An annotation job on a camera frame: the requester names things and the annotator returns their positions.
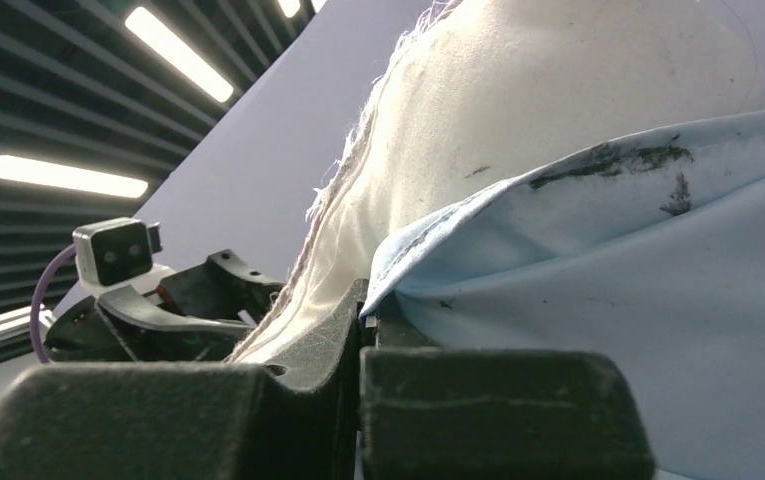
ceiling light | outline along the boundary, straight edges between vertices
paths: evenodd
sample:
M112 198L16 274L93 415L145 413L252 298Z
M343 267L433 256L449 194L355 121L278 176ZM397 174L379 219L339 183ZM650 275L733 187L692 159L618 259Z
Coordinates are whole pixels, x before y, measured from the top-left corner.
M279 6L282 7L282 13L291 18L300 11L300 0L279 0Z
M232 96L229 82L149 10L136 8L126 18L126 28L218 102Z
M140 197L148 186L143 180L11 155L0 155L0 178L126 198Z

purple cable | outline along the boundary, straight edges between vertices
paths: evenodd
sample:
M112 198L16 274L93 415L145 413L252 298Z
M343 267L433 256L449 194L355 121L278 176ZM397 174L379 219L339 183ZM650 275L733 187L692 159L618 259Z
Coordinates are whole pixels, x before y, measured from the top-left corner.
M29 337L32 339L32 349L40 363L49 363L49 357L46 355L46 350L43 349L43 340L40 338L40 304L43 303L43 297L46 295L46 289L49 287L52 276L75 254L75 245L70 245L61 250L61 253L49 262L49 265L40 275L35 293L32 295L32 308L29 311Z

